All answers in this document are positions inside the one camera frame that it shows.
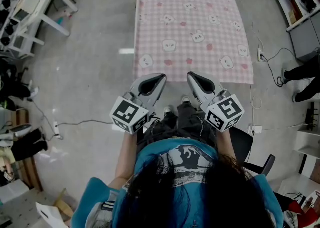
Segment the gray floor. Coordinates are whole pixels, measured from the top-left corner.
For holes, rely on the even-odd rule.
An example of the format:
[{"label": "gray floor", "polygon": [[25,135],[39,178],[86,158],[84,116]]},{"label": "gray floor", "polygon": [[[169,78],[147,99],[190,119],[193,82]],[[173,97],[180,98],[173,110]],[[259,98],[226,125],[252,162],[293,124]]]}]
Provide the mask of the gray floor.
[{"label": "gray floor", "polygon": [[[36,46],[36,57],[26,62],[35,86],[40,87],[36,104],[50,122],[77,123],[95,119],[109,122],[109,112],[118,96],[133,82],[133,54],[119,54],[119,49],[134,47],[135,0],[76,0],[79,11],[63,26],[71,31],[65,37],[51,27],[41,28],[39,38],[45,46]],[[297,128],[304,121],[306,103],[292,103],[295,85],[278,88],[268,65],[257,61],[258,40],[263,41],[265,56],[274,56],[280,48],[293,49],[286,32],[286,20],[276,0],[236,0],[245,25],[254,68],[252,97],[256,125],[263,126],[262,134],[254,137],[249,162],[263,165],[270,154],[276,156],[268,180],[274,190],[281,180],[296,172],[302,156],[293,151]],[[283,65],[298,66],[286,50],[270,62],[279,76]],[[238,128],[248,131],[253,122],[248,84],[224,85],[236,94],[245,109]],[[187,83],[168,83],[156,105],[163,116],[167,105],[177,106],[181,95],[190,95]],[[50,137],[52,132],[41,114],[30,103],[32,122],[42,125]],[[36,156],[36,164],[44,189],[54,196],[63,188],[78,201],[91,177],[109,183],[116,168],[123,133],[110,125],[87,123],[61,126],[64,140],[54,139],[50,149]]]}]

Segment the cartoon pattern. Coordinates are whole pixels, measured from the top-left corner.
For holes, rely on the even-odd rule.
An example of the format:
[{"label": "cartoon pattern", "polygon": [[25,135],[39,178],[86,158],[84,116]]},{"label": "cartoon pattern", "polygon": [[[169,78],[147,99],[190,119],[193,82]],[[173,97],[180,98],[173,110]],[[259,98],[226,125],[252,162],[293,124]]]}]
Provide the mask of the cartoon pattern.
[{"label": "cartoon pattern", "polygon": [[246,31],[235,0],[137,0],[134,77],[189,71],[222,83],[253,84]]}]

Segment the blue cloth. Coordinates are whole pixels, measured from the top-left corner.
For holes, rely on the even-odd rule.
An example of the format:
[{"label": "blue cloth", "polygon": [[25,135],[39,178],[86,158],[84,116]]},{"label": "blue cloth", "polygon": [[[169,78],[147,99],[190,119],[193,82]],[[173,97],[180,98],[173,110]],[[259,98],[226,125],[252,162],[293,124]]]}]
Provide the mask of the blue cloth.
[{"label": "blue cloth", "polygon": [[[185,226],[191,227],[194,224],[194,221],[196,221],[196,225],[198,227],[203,227],[204,206],[201,199],[201,190],[204,186],[202,184],[203,175],[205,174],[206,167],[209,163],[218,157],[216,150],[209,145],[193,139],[171,138],[158,141],[148,145],[138,154],[134,174],[138,174],[140,172],[144,163],[148,162],[152,155],[164,156],[166,154],[170,155],[176,170],[176,176],[179,177],[177,184],[175,184],[176,195],[180,194],[180,190],[182,190],[181,186],[183,185],[190,197],[190,212]],[[273,214],[276,227],[282,228],[283,213],[266,177],[264,175],[258,175],[253,179],[255,179],[256,183],[262,190],[266,209]],[[107,201],[110,190],[114,189],[108,188],[101,180],[92,178],[82,196],[78,209],[72,217],[72,228],[84,228],[92,208],[96,203]],[[116,227],[121,204],[125,196],[126,190],[121,189],[113,209],[112,222],[114,227]],[[181,205],[187,206],[187,200],[188,198],[184,197]],[[178,218],[185,217],[184,214],[177,216]],[[182,221],[182,219],[177,220],[177,223],[179,224]]]}]

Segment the long black hair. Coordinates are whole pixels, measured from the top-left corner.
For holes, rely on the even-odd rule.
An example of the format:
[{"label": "long black hair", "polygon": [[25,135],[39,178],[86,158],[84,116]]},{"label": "long black hair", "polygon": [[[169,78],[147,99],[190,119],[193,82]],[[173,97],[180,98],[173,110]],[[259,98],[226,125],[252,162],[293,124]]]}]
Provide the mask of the long black hair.
[{"label": "long black hair", "polygon": [[[178,197],[175,196],[175,168],[169,154],[166,158],[165,163],[162,157],[153,156],[132,178],[113,228],[182,228],[185,225],[190,198],[184,187]],[[251,178],[228,156],[220,155],[210,164],[201,191],[204,227],[274,227],[262,192]],[[187,197],[187,207],[182,204],[184,197]],[[179,220],[182,217],[182,222],[177,223],[177,215]]]}]

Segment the black chair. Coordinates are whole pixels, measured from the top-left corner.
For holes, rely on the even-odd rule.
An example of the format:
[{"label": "black chair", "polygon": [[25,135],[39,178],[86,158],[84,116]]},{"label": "black chair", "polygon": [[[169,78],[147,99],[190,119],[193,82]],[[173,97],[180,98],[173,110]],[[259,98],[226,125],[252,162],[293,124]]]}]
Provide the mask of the black chair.
[{"label": "black chair", "polygon": [[263,167],[245,162],[254,142],[253,137],[236,127],[230,128],[229,131],[238,163],[250,171],[267,176],[275,163],[276,157],[270,155]]}]

